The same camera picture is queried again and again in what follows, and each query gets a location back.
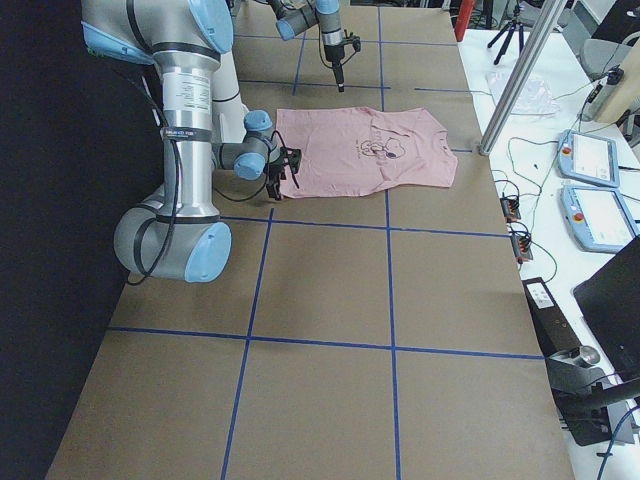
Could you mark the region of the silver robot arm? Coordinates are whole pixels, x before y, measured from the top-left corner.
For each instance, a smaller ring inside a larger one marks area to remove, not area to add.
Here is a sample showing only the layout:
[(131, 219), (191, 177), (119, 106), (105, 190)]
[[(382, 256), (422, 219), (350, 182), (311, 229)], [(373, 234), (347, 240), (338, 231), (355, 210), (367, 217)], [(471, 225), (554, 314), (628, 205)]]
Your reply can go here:
[(152, 102), (164, 148), (163, 184), (128, 210), (114, 234), (121, 264), (149, 277), (210, 282), (223, 271), (232, 234), (212, 200), (213, 174), (258, 181), (271, 198), (294, 177), (301, 153), (286, 146), (268, 113), (243, 104), (233, 22), (223, 1), (86, 1), (89, 51), (153, 67)]
[(304, 1), (292, 6), (285, 1), (266, 4), (276, 17), (276, 29), (282, 40), (292, 40), (312, 27), (319, 31), (319, 55), (323, 66), (332, 71), (340, 93), (345, 91), (344, 65), (361, 51), (361, 39), (342, 26), (340, 2)]

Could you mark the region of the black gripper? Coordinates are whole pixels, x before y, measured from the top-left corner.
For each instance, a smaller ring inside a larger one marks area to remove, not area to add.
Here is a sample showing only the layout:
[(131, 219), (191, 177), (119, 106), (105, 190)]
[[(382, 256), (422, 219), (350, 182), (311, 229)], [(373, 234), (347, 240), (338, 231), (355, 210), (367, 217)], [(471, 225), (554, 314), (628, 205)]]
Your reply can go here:
[(290, 171), (291, 179), (298, 186), (296, 175), (299, 172), (302, 160), (302, 152), (297, 148), (282, 146), (278, 150), (277, 157), (269, 159), (265, 166), (267, 194), (270, 199), (281, 201), (280, 181), (286, 178), (285, 169)]
[(338, 29), (330, 32), (322, 31), (321, 44), (323, 48), (321, 60), (327, 68), (332, 69), (338, 91), (343, 93), (345, 79), (342, 66), (348, 61), (345, 59), (345, 48), (351, 46), (354, 54), (360, 52), (361, 39), (353, 32)]

